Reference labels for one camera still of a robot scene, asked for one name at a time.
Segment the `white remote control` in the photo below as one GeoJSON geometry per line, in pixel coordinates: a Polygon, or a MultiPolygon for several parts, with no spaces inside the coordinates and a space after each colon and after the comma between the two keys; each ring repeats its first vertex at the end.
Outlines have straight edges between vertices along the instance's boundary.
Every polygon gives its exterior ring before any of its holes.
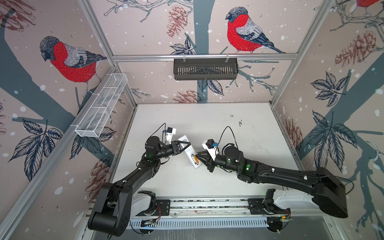
{"type": "Polygon", "coordinates": [[[194,167],[194,169],[197,169],[197,168],[199,168],[199,167],[202,165],[202,162],[201,162],[201,161],[199,161],[200,164],[199,164],[198,166],[195,164],[195,161],[194,161],[194,159],[193,159],[193,155],[196,155],[196,151],[195,151],[195,149],[193,148],[192,144],[191,144],[191,146],[190,146],[189,148],[187,148],[187,149],[184,151],[184,153],[187,155],[187,157],[188,157],[188,159],[190,160],[190,162],[191,162],[192,166],[194,167]]]}

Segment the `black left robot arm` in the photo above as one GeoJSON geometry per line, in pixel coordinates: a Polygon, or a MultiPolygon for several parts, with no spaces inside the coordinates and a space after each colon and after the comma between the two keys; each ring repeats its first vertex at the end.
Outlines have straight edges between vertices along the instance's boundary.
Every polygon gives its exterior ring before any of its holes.
{"type": "Polygon", "coordinates": [[[185,141],[172,141],[166,145],[159,137],[149,137],[137,168],[115,183],[102,185],[88,220],[88,228],[119,237],[132,217],[141,212],[153,213],[157,206],[156,194],[140,191],[134,197],[134,193],[157,174],[162,158],[176,156],[190,146],[191,143],[185,141]]]}

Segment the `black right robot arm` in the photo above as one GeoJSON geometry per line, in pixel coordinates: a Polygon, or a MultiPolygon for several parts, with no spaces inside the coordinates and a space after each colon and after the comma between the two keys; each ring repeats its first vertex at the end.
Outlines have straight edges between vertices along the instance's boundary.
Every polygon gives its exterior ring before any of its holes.
{"type": "Polygon", "coordinates": [[[215,158],[208,151],[198,152],[196,158],[212,173],[215,168],[237,174],[237,178],[248,184],[273,184],[298,190],[311,195],[312,202],[320,210],[332,217],[346,219],[348,215],[346,186],[338,177],[325,168],[316,171],[289,170],[239,157],[228,158],[217,155],[215,158]]]}

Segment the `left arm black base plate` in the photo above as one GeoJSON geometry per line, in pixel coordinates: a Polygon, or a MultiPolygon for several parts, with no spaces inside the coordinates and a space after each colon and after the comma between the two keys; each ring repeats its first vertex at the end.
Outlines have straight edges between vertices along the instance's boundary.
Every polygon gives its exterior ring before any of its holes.
{"type": "Polygon", "coordinates": [[[169,216],[171,208],[170,200],[157,200],[155,209],[150,213],[145,213],[145,211],[140,212],[138,216],[140,217],[158,217],[158,216],[169,216]]]}

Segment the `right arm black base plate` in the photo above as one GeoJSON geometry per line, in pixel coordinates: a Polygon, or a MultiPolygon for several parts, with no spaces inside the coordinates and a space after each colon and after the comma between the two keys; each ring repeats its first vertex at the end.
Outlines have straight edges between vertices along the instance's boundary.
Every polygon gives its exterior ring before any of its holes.
{"type": "Polygon", "coordinates": [[[248,199],[248,209],[251,215],[290,215],[291,210],[281,209],[274,203],[265,204],[263,199],[248,199]]]}

